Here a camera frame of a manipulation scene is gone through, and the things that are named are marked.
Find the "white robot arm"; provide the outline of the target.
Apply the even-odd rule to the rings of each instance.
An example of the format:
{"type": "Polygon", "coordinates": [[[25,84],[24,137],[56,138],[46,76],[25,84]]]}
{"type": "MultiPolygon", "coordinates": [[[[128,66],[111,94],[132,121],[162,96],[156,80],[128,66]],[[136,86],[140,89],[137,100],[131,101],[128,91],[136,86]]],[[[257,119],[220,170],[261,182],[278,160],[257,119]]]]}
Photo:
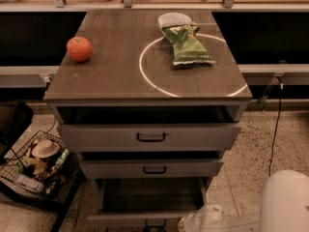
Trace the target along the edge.
{"type": "Polygon", "coordinates": [[[225,218],[206,204],[183,217],[179,232],[309,232],[309,177],[293,170],[272,174],[264,184],[260,212],[225,218]]]}

